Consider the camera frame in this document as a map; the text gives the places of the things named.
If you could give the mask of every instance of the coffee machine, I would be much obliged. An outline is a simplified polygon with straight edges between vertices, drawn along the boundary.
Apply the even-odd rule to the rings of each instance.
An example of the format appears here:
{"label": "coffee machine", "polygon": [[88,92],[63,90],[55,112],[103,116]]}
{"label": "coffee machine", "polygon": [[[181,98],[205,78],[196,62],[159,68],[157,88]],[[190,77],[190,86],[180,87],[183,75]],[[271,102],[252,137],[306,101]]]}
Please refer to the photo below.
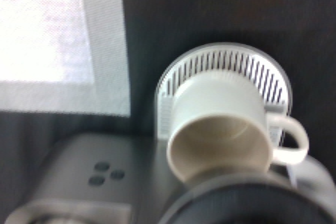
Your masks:
{"label": "coffee machine", "polygon": [[[270,56],[214,43],[168,67],[156,90],[156,138],[87,133],[54,146],[34,186],[6,224],[336,223],[336,190],[321,163],[267,173],[210,170],[181,182],[166,162],[177,89],[204,71],[231,71],[255,85],[265,111],[289,115],[291,85]],[[268,129],[282,145],[282,129]]]}

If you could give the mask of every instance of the white cup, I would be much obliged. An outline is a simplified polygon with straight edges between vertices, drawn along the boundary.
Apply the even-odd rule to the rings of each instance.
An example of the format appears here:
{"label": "white cup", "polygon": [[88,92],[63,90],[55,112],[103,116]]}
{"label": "white cup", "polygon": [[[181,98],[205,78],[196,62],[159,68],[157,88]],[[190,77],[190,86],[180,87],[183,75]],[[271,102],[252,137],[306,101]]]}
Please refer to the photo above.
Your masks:
{"label": "white cup", "polygon": [[[268,126],[288,132],[298,148],[271,145]],[[270,164],[297,164],[307,155],[301,124],[265,113],[259,92],[243,76],[210,71],[180,86],[172,103],[168,164],[181,181],[214,168],[265,172]]]}

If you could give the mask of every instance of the button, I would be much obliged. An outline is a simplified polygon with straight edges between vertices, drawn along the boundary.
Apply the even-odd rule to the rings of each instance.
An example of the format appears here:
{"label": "button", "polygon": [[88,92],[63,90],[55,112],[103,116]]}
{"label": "button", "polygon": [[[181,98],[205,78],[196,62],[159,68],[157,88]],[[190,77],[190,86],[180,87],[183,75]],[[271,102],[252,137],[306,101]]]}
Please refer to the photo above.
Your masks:
{"label": "button", "polygon": [[94,170],[96,171],[108,171],[109,169],[109,163],[108,162],[99,162],[96,165],[94,165]]}
{"label": "button", "polygon": [[114,180],[121,180],[124,178],[124,171],[123,170],[114,170],[111,173],[111,178]]}
{"label": "button", "polygon": [[105,182],[105,178],[102,176],[93,176],[88,179],[88,184],[91,186],[100,186],[103,184],[103,182]]}

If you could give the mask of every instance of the white mug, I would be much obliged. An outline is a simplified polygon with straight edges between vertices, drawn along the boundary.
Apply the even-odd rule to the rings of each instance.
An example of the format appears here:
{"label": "white mug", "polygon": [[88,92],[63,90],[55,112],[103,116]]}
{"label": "white mug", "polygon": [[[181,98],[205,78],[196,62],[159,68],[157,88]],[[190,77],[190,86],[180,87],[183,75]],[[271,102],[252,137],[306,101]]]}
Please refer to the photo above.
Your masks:
{"label": "white mug", "polygon": [[[288,132],[298,148],[271,145],[268,126]],[[192,77],[174,95],[166,158],[181,181],[214,168],[265,172],[270,164],[297,164],[307,155],[301,124],[265,113],[259,92],[243,76],[208,71]]]}

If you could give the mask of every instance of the cup handle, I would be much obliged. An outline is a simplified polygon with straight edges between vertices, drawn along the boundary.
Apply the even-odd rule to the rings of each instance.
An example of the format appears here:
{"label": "cup handle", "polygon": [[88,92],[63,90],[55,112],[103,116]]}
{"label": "cup handle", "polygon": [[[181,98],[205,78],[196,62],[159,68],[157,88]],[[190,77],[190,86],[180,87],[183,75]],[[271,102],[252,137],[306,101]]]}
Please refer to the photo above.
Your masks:
{"label": "cup handle", "polygon": [[291,134],[297,141],[298,148],[276,147],[273,150],[273,163],[280,165],[298,164],[307,155],[309,150],[309,139],[306,130],[300,122],[280,114],[267,113],[268,126],[274,126],[283,129]]}

